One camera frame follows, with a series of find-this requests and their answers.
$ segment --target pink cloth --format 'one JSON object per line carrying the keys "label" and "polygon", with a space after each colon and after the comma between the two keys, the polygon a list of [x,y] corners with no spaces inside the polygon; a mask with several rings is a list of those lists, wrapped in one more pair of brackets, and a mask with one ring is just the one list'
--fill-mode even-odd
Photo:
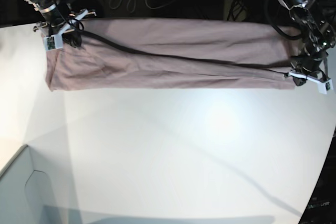
{"label": "pink cloth", "polygon": [[[188,19],[89,20],[85,29],[119,44],[162,56],[132,55],[82,37],[82,47],[47,52],[51,90],[93,88],[292,89],[288,59],[298,42],[253,23]],[[296,31],[285,31],[294,35]]]}

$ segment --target fabric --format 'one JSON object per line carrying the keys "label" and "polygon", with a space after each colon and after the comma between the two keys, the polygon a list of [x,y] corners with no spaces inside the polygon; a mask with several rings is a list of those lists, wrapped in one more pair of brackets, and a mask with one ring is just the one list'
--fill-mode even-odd
{"label": "fabric", "polygon": [[[122,19],[83,22],[87,31],[137,50],[212,62],[132,55],[82,37],[82,47],[47,52],[51,90],[94,88],[292,89],[289,57],[298,42],[253,23],[188,19]],[[286,28],[290,35],[297,31]]]}

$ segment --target black cable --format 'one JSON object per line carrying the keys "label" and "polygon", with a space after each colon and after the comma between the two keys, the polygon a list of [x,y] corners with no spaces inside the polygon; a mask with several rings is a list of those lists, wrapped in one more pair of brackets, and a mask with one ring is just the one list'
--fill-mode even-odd
{"label": "black cable", "polygon": [[51,26],[51,22],[49,22],[49,25],[48,25],[48,36],[50,37],[51,35],[53,35],[53,31],[52,31],[52,26]]}
{"label": "black cable", "polygon": [[64,15],[62,14],[62,12],[60,11],[60,9],[58,8],[58,4],[57,4],[57,0],[53,0],[54,1],[54,5],[55,5],[55,9],[58,11],[59,15],[61,16],[61,18],[68,23],[68,25],[73,28],[75,31],[82,31],[81,29],[78,29],[73,23],[69,22],[69,19],[65,18]]}
{"label": "black cable", "polygon": [[240,1],[240,2],[238,2],[238,4],[241,6],[241,9],[240,9],[240,13],[238,13],[238,15],[236,16],[236,19],[239,17],[239,15],[243,12],[243,11],[245,11],[245,13],[246,13],[246,17],[245,17],[245,19],[243,20],[243,22],[245,22],[248,18],[249,18],[249,11],[248,11],[248,9],[246,8],[246,6],[245,6],[245,3],[244,3],[244,1]]}
{"label": "black cable", "polygon": [[230,7],[230,10],[229,10],[229,14],[227,15],[227,21],[230,20],[230,18],[232,17],[233,20],[234,20],[234,12],[235,12],[235,7],[239,5],[239,0],[233,0],[232,3],[231,3],[231,7]]}
{"label": "black cable", "polygon": [[324,65],[324,73],[325,73],[326,76],[328,76],[329,69],[328,69],[328,58],[327,57],[323,58],[323,65]]}
{"label": "black cable", "polygon": [[313,74],[315,74],[315,73],[321,73],[324,81],[328,80],[328,76],[321,69],[310,72],[309,74],[307,74],[307,78],[308,78],[308,76],[314,77]]}
{"label": "black cable", "polygon": [[334,22],[335,17],[336,17],[336,10],[335,10],[335,12],[334,12],[334,14],[333,14],[333,16],[332,16],[332,19],[331,19],[331,22],[330,22],[330,23],[333,23],[333,22]]}
{"label": "black cable", "polygon": [[243,6],[240,6],[240,10],[239,10],[238,14],[237,14],[235,17],[233,17],[233,20],[236,21],[237,18],[241,15],[241,13],[242,13],[243,11],[244,11],[244,7],[243,7]]}
{"label": "black cable", "polygon": [[165,7],[167,7],[167,6],[169,6],[169,5],[173,4],[173,3],[175,3],[176,1],[178,1],[178,0],[171,0],[171,1],[169,1],[169,2],[167,2],[167,3],[165,3],[165,4],[163,4],[163,5],[156,6],[156,7],[152,7],[152,6],[150,6],[150,5],[148,4],[148,0],[145,0],[145,5],[146,5],[149,9],[151,9],[151,10],[157,10],[157,9],[165,8]]}
{"label": "black cable", "polygon": [[202,19],[209,19],[209,17],[203,13],[202,9],[198,5],[196,5],[196,3],[194,3],[193,8],[196,14],[198,14]]}
{"label": "black cable", "polygon": [[84,25],[83,25],[83,23],[81,21],[79,21],[78,19],[76,19],[74,17],[69,17],[69,19],[74,20],[74,21],[77,22],[76,24],[78,24],[79,31],[84,31]]}
{"label": "black cable", "polygon": [[122,46],[120,44],[117,44],[113,41],[110,41],[104,37],[101,37],[97,34],[91,33],[89,31],[81,31],[81,34],[85,37],[88,38],[92,38],[95,40],[98,40],[110,47],[113,47],[116,50],[122,51],[122,52],[126,52],[132,55],[145,55],[145,56],[155,56],[155,57],[165,57],[165,58],[172,58],[172,59],[182,59],[182,60],[188,60],[188,61],[198,61],[198,62],[207,62],[207,63],[214,63],[213,60],[209,60],[209,59],[195,59],[195,58],[188,58],[188,57],[184,57],[184,56],[176,56],[176,55],[162,55],[162,54],[152,54],[150,52],[145,52],[145,51],[141,51],[141,50],[137,50],[137,49],[133,49],[133,48],[129,48],[126,46]]}
{"label": "black cable", "polygon": [[265,18],[267,20],[267,22],[274,28],[275,31],[277,31],[277,33],[281,36],[283,36],[284,38],[288,39],[288,40],[298,40],[302,38],[302,34],[296,35],[296,36],[290,36],[286,33],[284,33],[284,31],[282,31],[277,25],[276,23],[272,20],[272,18],[269,15],[269,2],[270,0],[265,0],[264,2],[264,15]]}

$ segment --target white table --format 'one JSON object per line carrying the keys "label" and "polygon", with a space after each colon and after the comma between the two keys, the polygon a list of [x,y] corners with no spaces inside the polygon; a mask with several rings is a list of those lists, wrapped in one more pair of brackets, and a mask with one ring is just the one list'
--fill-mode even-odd
{"label": "white table", "polygon": [[336,125],[335,94],[313,83],[295,91],[50,92],[31,26],[1,29],[0,42],[8,126],[0,138],[33,149],[65,223],[300,220]]}

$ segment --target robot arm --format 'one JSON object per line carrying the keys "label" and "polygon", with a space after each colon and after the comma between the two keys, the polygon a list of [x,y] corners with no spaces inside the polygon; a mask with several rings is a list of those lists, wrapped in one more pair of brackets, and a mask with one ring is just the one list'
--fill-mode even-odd
{"label": "robot arm", "polygon": [[303,41],[300,55],[293,56],[291,59],[292,71],[287,76],[292,76],[297,86],[305,84],[307,80],[316,82],[321,93],[333,89],[331,79],[320,69],[320,65],[323,61],[326,62],[326,50],[335,46],[336,32],[323,15],[318,2],[316,0],[278,0],[288,10],[291,19],[301,28],[301,35],[294,37],[284,34],[276,24],[272,23],[268,15],[268,2],[269,0],[265,0],[265,16],[277,32],[288,39],[301,37]]}
{"label": "robot arm", "polygon": [[[47,51],[62,48],[65,40],[64,34],[80,31],[79,21],[88,15],[96,15],[93,10],[89,12],[87,9],[83,9],[79,13],[73,13],[70,5],[60,3],[59,0],[25,1],[32,4],[35,10],[39,11],[46,20],[45,22],[37,23],[34,31],[40,29],[45,35],[43,40]],[[70,37],[70,41],[72,41],[74,46],[80,46],[81,38],[78,33],[67,36]]]}

